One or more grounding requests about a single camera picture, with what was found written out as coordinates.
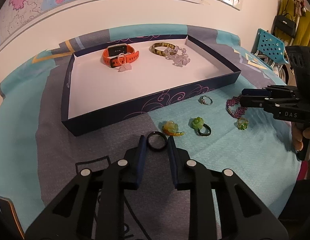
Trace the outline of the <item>right hand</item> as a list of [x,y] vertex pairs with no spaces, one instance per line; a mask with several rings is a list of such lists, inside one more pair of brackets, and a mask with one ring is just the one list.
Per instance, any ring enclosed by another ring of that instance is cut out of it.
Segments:
[[303,137],[310,139],[310,127],[302,131],[297,127],[297,124],[293,122],[291,132],[295,150],[301,151],[303,149]]

